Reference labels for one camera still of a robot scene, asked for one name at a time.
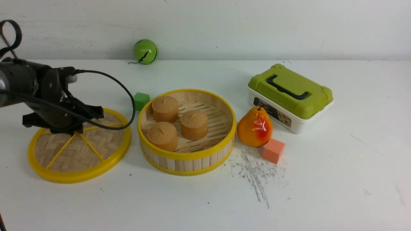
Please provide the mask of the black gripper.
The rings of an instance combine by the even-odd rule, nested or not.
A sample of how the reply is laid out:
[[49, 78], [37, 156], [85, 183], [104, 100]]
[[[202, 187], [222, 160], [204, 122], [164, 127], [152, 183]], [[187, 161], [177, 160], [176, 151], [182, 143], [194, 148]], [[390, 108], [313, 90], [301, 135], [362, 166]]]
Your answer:
[[76, 81], [74, 67], [43, 69], [39, 74], [35, 97], [45, 102], [25, 103], [33, 113], [22, 117], [23, 126], [73, 135], [83, 132], [86, 120], [104, 118], [101, 106], [84, 104], [68, 91], [68, 84]]

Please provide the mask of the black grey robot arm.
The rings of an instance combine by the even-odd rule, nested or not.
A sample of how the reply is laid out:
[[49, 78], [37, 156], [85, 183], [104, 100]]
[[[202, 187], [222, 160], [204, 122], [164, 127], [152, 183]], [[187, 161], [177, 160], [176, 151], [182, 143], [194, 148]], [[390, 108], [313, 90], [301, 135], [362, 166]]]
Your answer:
[[76, 80], [74, 67], [53, 68], [7, 57], [1, 62], [1, 107], [25, 103], [33, 111], [22, 117], [25, 127], [82, 133], [86, 120], [104, 118], [104, 110], [72, 96], [68, 85]]

